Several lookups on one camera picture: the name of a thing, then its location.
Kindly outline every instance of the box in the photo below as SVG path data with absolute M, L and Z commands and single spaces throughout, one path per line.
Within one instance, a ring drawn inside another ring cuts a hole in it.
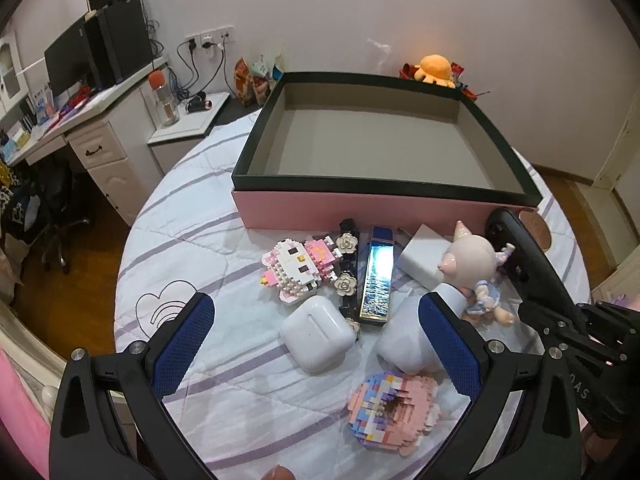
M 483 232 L 498 206 L 542 199 L 515 152 L 461 92 L 377 75 L 289 72 L 232 174 L 247 228 L 334 231 L 457 220 Z

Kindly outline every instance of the round table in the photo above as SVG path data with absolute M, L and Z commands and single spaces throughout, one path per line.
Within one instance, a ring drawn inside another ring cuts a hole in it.
M 122 351 L 148 339 L 163 320 L 175 317 L 196 290 L 209 294 L 216 320 L 175 394 L 164 404 L 201 459 L 221 480 L 260 478 L 279 463 L 298 478 L 411 478 L 433 455 L 463 413 L 468 397 L 444 379 L 436 402 L 436 428 L 407 458 L 361 446 L 346 427 L 345 405 L 366 377 L 382 371 L 373 343 L 376 327 L 363 333 L 344 361 L 326 373 L 308 376 L 278 340 L 292 312 L 277 292 L 260 285 L 260 258 L 285 237 L 307 232 L 246 230 L 231 198 L 231 172 L 257 113 L 217 128 L 162 180 L 133 225 L 124 249 L 114 332 Z M 588 301 L 589 287 L 571 227 L 543 180 L 522 159 L 543 200 L 540 214 L 552 232 L 546 256 L 574 301 Z M 397 251 L 408 240 L 399 237 Z M 425 290 L 394 270 L 391 309 L 417 303 Z M 327 286 L 320 294 L 334 294 Z M 514 291 L 503 291 L 517 306 Z M 535 351 L 540 340 L 516 323 L 493 324 L 482 333 L 502 339 L 514 351 Z M 512 394 L 504 416 L 513 413 Z M 499 423 L 491 460 L 508 426 Z

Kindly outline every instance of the screw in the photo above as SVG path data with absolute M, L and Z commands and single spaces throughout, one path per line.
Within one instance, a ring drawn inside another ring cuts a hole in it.
M 76 348 L 73 352 L 71 352 L 71 358 L 73 361 L 79 361 L 84 357 L 84 348 Z
M 491 350 L 491 352 L 493 352 L 494 354 L 501 354 L 502 352 L 504 352 L 504 344 L 497 339 L 492 339 L 491 341 L 489 341 L 488 346 L 489 350 Z
M 141 354 L 146 348 L 144 341 L 134 341 L 129 345 L 129 352 L 132 354 Z
M 555 346 L 552 346 L 549 349 L 549 355 L 553 358 L 553 359 L 559 359 L 562 357 L 562 351 L 559 348 L 556 348 Z

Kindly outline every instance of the drawer handle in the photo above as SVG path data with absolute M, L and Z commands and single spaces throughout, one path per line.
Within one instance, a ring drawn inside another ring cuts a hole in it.
M 98 153 L 101 149 L 102 149 L 102 146 L 98 146 L 94 152 L 90 152 L 89 150 L 86 150 L 86 152 L 84 152 L 84 156 L 92 156 L 92 155 L 95 155 L 95 154 L 96 154 L 96 153 Z

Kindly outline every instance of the stuffed animal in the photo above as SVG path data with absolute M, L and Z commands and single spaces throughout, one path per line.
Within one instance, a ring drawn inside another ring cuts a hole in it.
M 420 65 L 415 66 L 418 70 L 414 74 L 416 81 L 423 83 L 435 83 L 440 86 L 455 88 L 451 80 L 451 63 L 446 57 L 438 54 L 425 56 L 420 61 Z
M 462 222 L 456 224 L 453 243 L 442 255 L 438 270 L 444 276 L 444 283 L 454 286 L 469 298 L 465 319 L 476 323 L 481 316 L 495 320 L 504 326 L 511 326 L 515 316 L 500 307 L 500 291 L 491 280 L 498 266 L 507 261 L 515 247 L 507 244 L 502 252 L 494 248 L 486 238 L 471 234 Z

